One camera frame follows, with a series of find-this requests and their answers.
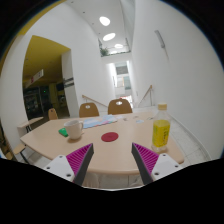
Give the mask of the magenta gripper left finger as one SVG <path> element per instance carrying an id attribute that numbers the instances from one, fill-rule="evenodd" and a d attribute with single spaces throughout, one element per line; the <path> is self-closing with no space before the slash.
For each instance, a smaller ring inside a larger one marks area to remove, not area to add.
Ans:
<path id="1" fill-rule="evenodd" d="M 93 144 L 88 144 L 67 156 L 57 156 L 44 170 L 81 186 L 93 154 Z"/>

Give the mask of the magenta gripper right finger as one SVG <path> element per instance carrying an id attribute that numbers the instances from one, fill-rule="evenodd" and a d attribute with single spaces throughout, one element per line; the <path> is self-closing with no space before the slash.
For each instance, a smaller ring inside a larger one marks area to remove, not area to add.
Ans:
<path id="1" fill-rule="evenodd" d="M 135 159 L 144 185 L 159 180 L 182 169 L 167 153 L 157 154 L 137 143 L 132 144 L 132 155 Z"/>

